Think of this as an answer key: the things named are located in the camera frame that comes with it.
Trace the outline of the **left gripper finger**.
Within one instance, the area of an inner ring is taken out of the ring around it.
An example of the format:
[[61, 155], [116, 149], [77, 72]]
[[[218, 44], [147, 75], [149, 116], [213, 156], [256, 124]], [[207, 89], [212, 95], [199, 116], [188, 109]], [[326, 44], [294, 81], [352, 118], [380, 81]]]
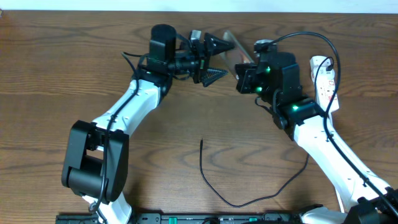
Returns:
[[234, 49], [234, 44], [227, 40], [217, 38], [215, 35], [205, 33], [205, 56], [210, 57]]
[[201, 83], [204, 87], [208, 87], [209, 85], [227, 74], [227, 70], [219, 68], [208, 68], [207, 71], [201, 76]]

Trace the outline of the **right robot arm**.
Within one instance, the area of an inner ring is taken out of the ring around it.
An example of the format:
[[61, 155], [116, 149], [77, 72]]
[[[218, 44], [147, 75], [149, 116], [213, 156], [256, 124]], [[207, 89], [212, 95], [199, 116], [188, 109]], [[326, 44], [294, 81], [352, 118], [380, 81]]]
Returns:
[[279, 129], [313, 157], [333, 184], [342, 211], [323, 206], [300, 212], [302, 223], [397, 223], [397, 190], [370, 170], [333, 127], [331, 111], [339, 108], [333, 94], [335, 62], [310, 60], [315, 98], [302, 93], [299, 66], [291, 53], [267, 49], [258, 62], [243, 50], [233, 63], [240, 93], [256, 93], [270, 104], [267, 111]]

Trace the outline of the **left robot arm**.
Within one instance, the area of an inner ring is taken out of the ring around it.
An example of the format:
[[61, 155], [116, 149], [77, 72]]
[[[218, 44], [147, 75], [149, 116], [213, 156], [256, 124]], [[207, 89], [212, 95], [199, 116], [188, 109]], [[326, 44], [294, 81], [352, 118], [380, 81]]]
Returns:
[[138, 56], [128, 89], [107, 112], [72, 126], [63, 163], [62, 185], [89, 203], [87, 215], [59, 215], [57, 223], [132, 223], [123, 188], [129, 139], [169, 92], [173, 80], [209, 86], [227, 74], [210, 58], [233, 49], [230, 41], [192, 30], [188, 38], [166, 24], [151, 30], [149, 52]]

